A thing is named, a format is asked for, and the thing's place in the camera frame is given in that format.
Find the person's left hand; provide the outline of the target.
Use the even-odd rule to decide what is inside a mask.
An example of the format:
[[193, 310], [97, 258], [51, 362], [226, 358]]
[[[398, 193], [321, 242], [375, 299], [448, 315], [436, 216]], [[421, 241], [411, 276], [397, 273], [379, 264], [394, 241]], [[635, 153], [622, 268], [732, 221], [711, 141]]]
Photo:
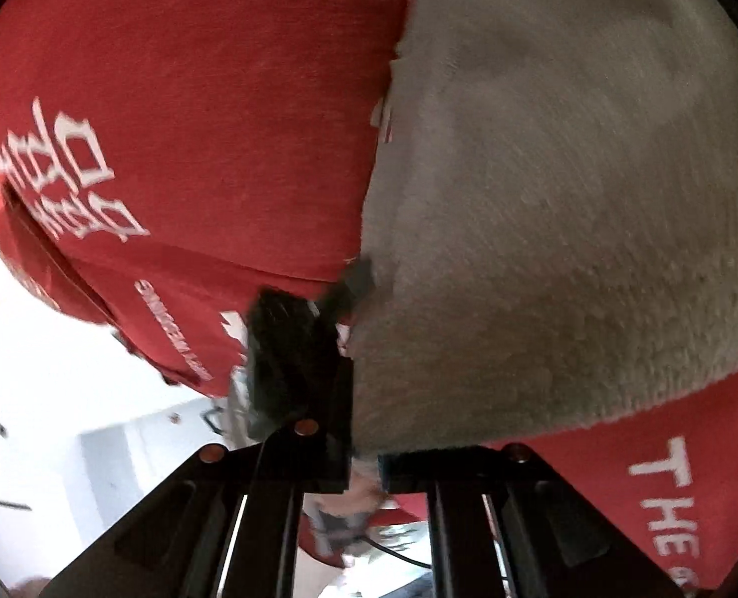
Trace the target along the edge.
[[352, 475], [343, 493], [307, 494], [303, 513], [319, 555], [335, 555], [362, 540], [370, 517], [386, 501], [376, 460], [353, 459]]

